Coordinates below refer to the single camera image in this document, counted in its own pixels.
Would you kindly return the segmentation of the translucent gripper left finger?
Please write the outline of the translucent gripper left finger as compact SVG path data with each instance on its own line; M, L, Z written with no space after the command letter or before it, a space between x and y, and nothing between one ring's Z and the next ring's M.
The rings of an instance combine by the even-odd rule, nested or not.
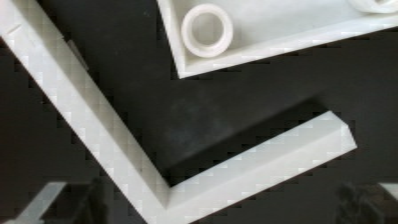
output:
M41 217L48 211L50 205L57 199L64 187L64 182L46 183L18 217L11 219L6 224L45 224Z

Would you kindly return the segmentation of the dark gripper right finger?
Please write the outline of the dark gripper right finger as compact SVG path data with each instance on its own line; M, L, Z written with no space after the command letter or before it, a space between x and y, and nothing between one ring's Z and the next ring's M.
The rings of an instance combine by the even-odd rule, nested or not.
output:
M398 199L380 184L338 188L336 224L398 224Z

